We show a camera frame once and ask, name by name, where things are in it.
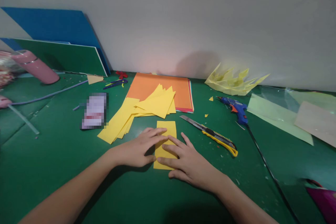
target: light green paper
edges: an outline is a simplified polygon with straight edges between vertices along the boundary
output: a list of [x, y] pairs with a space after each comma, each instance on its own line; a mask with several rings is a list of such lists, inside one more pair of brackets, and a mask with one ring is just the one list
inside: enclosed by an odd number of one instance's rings
[[315, 106], [329, 111], [331, 114], [336, 114], [336, 97], [330, 94], [319, 92], [288, 92], [300, 105], [306, 101]]
[[314, 145], [311, 134], [294, 125], [296, 113], [252, 94], [247, 111], [287, 133]]

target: yellow utility knife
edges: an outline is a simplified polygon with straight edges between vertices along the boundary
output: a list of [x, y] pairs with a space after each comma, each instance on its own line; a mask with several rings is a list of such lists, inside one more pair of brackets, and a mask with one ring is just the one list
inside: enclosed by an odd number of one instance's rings
[[194, 125], [196, 128], [202, 131], [202, 133], [208, 137], [210, 137], [212, 140], [215, 140], [218, 144], [224, 146], [226, 149], [228, 149], [231, 154], [236, 157], [238, 155], [238, 150], [235, 144], [228, 138], [218, 134], [217, 132], [205, 127], [202, 124], [199, 124], [198, 122], [195, 122], [194, 120], [190, 119], [187, 116], [181, 115], [182, 119], [186, 120], [187, 122]]

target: black cable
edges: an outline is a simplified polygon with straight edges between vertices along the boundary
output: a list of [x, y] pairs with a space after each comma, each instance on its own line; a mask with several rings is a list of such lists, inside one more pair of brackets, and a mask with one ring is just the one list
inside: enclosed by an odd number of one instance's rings
[[254, 138], [254, 135], [253, 135], [253, 133], [252, 133], [252, 131], [251, 131], [251, 129], [250, 129], [250, 126], [249, 126], [248, 124], [246, 124], [246, 127], [247, 127], [247, 130], [248, 130], [248, 132], [250, 133], [250, 135], [251, 135], [251, 137], [252, 137], [252, 139], [253, 139], [253, 141], [254, 141], [254, 143], [255, 143], [255, 145], [256, 145], [258, 151], [259, 151], [259, 154], [260, 154], [262, 160], [264, 161], [264, 164], [265, 164], [265, 166], [266, 166], [268, 172], [270, 173], [270, 175], [271, 175], [273, 181], [275, 182], [275, 185], [276, 185], [276, 187], [277, 187], [277, 189], [278, 189], [278, 191], [279, 191], [279, 193], [280, 193], [280, 195], [281, 195], [281, 197], [282, 197], [282, 199], [283, 199], [283, 201], [284, 201], [286, 207], [288, 208], [288, 210], [289, 210], [290, 213], [292, 214], [292, 216], [293, 216], [293, 218], [295, 219], [295, 221], [296, 221], [298, 224], [300, 224], [300, 221], [299, 221], [298, 217], [296, 216], [296, 214], [295, 214], [294, 211], [292, 210], [292, 208], [291, 208], [291, 206], [290, 206], [290, 204], [289, 204], [289, 202], [288, 202], [286, 196], [284, 195], [284, 193], [283, 193], [283, 191], [282, 191], [282, 189], [281, 189], [281, 187], [280, 187], [278, 181], [276, 180], [276, 178], [274, 177], [273, 173], [271, 172], [271, 169], [268, 167], [268, 164], [267, 164], [267, 162], [266, 162], [266, 159], [264, 158], [264, 155], [261, 153], [261, 150], [260, 150], [260, 148], [259, 148], [259, 145], [258, 145], [256, 139]]

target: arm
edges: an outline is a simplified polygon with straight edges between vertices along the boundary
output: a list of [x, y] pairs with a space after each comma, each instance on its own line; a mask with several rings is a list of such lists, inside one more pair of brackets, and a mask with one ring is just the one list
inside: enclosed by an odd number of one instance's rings
[[218, 171], [199, 154], [186, 135], [183, 133], [181, 135], [186, 144], [168, 136], [176, 146], [162, 145], [164, 150], [176, 153], [179, 159], [157, 158], [159, 163], [176, 169], [169, 172], [169, 178], [178, 178], [214, 193], [237, 223], [277, 223], [247, 197], [228, 176]]
[[28, 213], [20, 224], [30, 223], [74, 223], [81, 210], [92, 197], [108, 173], [118, 165], [142, 167], [156, 160], [145, 156], [145, 152], [159, 141], [165, 128], [147, 128], [136, 139], [109, 149], [96, 162], [79, 175], [52, 193]]

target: paper crown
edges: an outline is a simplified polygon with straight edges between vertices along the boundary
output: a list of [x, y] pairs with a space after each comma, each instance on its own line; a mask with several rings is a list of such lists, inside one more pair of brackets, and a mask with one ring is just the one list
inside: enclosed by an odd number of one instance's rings
[[248, 80], [244, 82], [244, 78], [247, 76], [249, 72], [249, 68], [243, 72], [240, 72], [237, 78], [233, 78], [233, 73], [232, 73], [233, 68], [227, 70], [224, 74], [219, 75], [218, 73], [216, 73], [219, 66], [220, 66], [220, 63], [215, 68], [215, 70], [210, 74], [210, 76], [207, 78], [207, 80], [205, 81], [205, 84], [207, 84], [209, 87], [217, 91], [221, 91], [228, 95], [245, 96], [248, 94], [248, 92], [251, 91], [252, 88], [257, 86], [264, 79], [266, 79], [267, 76], [269, 76], [268, 74], [268, 75], [265, 75], [264, 77], [261, 77], [258, 80], [257, 78], [254, 78], [252, 80]]

